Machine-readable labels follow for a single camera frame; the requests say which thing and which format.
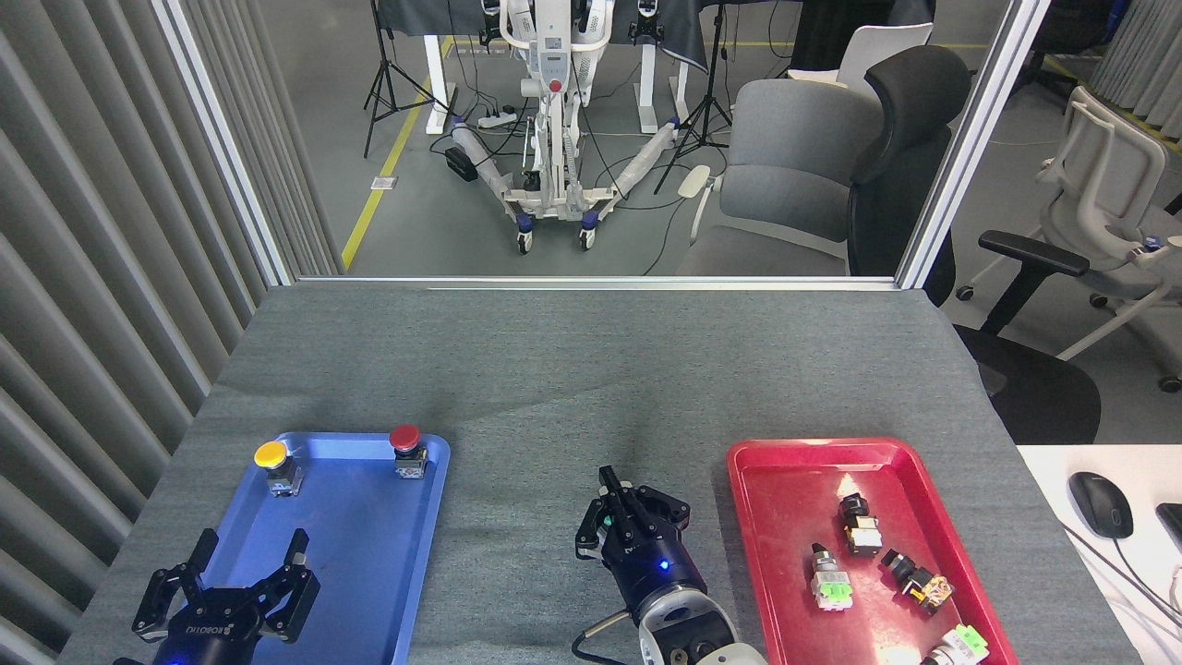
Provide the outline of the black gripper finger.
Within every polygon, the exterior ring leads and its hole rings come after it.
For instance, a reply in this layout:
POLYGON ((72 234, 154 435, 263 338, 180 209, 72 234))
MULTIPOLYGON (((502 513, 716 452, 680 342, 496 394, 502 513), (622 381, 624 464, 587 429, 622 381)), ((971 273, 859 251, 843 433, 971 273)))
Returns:
POLYGON ((621 543, 637 547, 654 540, 682 545, 682 533, 691 519, 688 502, 651 487, 621 489, 621 543))
POLYGON ((282 563, 248 587, 241 607, 260 620, 258 633, 278 635, 286 644, 294 644, 301 635, 320 592, 320 581, 309 568, 307 548, 309 533, 297 527, 282 563))
POLYGON ((204 586, 201 576, 210 563, 219 536, 212 527, 199 536, 199 542, 186 561, 170 569, 157 569, 147 583, 139 609, 132 619, 132 632, 145 643, 160 641, 165 635, 165 619, 177 592, 186 594, 188 607, 203 614, 206 609, 204 586))
POLYGON ((636 559, 639 547, 626 547, 621 543, 621 489, 626 487, 618 480, 615 468, 600 467, 598 470, 600 493, 587 506, 587 510, 574 533, 574 556, 626 561, 636 559))

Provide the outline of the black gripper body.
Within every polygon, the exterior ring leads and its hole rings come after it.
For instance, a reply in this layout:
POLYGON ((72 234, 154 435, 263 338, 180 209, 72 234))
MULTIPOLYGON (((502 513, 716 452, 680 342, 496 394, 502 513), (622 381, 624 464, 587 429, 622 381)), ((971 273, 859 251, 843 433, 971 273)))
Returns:
POLYGON ((165 624, 152 664, 249 664, 262 626, 264 614, 253 606, 230 614, 219 606, 202 614, 186 607, 165 624))
POLYGON ((673 586, 706 593, 704 576, 676 537, 648 539, 634 546, 609 537, 604 545, 604 565, 612 573, 632 617, 641 615, 647 605, 669 594, 673 586))

